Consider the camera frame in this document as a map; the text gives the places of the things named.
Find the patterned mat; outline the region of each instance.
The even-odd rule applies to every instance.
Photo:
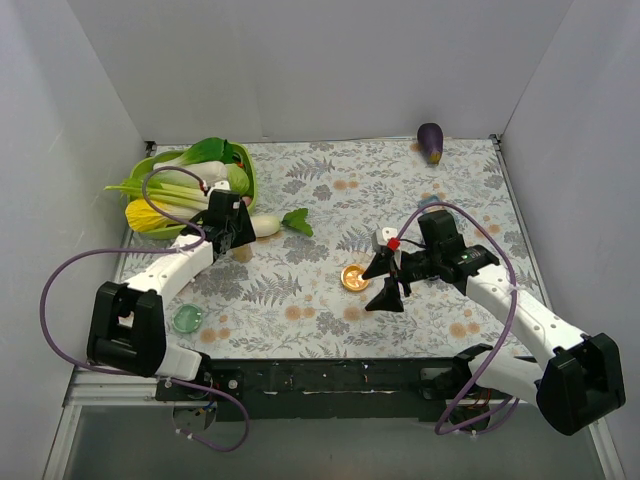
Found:
[[[159,152],[186,146],[160,147]],[[282,231],[251,245],[250,255],[226,255],[166,306],[170,341],[214,358],[451,356],[493,343],[503,325],[442,282],[414,284],[404,313],[369,313],[382,279],[360,293],[340,283],[342,268],[366,266],[371,232],[399,228],[421,198],[437,194],[465,208],[510,255],[519,282],[541,298],[537,279],[493,145],[449,140],[439,166],[426,165],[409,140],[250,144],[259,194],[255,214],[280,217],[309,208],[314,236]],[[456,217],[468,244],[487,245]],[[406,238],[421,240],[417,223]],[[166,245],[134,234],[132,246]],[[128,255],[120,280],[153,261]],[[193,334],[173,330],[184,304],[204,312]],[[526,354],[513,337],[506,348]]]

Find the green dish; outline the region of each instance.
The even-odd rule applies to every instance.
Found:
[[[173,314],[173,328],[178,333],[193,333],[202,324],[202,310],[197,305],[182,305]]]
[[[249,182],[251,185],[249,186],[249,190],[245,195],[250,196],[253,200],[251,204],[247,207],[249,213],[252,213],[256,208],[256,201],[258,198],[258,182],[256,181],[256,169],[253,165],[253,160],[251,159],[251,155],[247,151],[244,146],[239,143],[231,143],[233,147],[234,153],[240,155],[242,158],[242,163],[244,165],[245,171],[249,176]],[[140,175],[145,175],[153,170],[153,166],[159,161],[167,162],[169,160],[173,160],[174,158],[179,157],[184,153],[184,150],[171,150],[169,152],[164,152],[156,155],[155,157],[145,158],[141,162],[139,162],[133,170],[131,170],[130,178],[139,177]],[[141,235],[146,235],[147,237],[153,238],[155,240],[171,240],[176,238],[182,229],[183,225],[175,225],[171,227],[165,228],[156,228],[155,230],[149,230],[148,232],[140,232]]]

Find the black base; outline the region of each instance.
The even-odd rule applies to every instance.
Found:
[[[234,395],[253,419],[417,418],[435,421],[449,392],[434,395],[425,369],[451,368],[451,358],[336,360],[205,360],[214,387]],[[237,383],[230,388],[229,381]],[[156,400],[192,400],[193,390],[159,382]],[[242,420],[219,401],[216,421]]]

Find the white radish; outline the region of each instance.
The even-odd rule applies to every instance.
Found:
[[[251,217],[251,225],[256,237],[268,237],[280,231],[280,219],[274,215]]]

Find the gray wall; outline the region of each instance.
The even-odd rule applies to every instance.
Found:
[[[627,406],[608,422],[640,478],[640,2],[575,0],[504,135],[555,309],[622,350]]]
[[[69,0],[145,139],[504,128],[571,0]]]
[[[118,245],[122,212],[101,193],[143,145],[64,0],[0,0],[0,478],[42,474],[71,366],[38,325],[46,276],[74,252]],[[96,287],[114,258],[54,286],[56,338],[82,356]]]

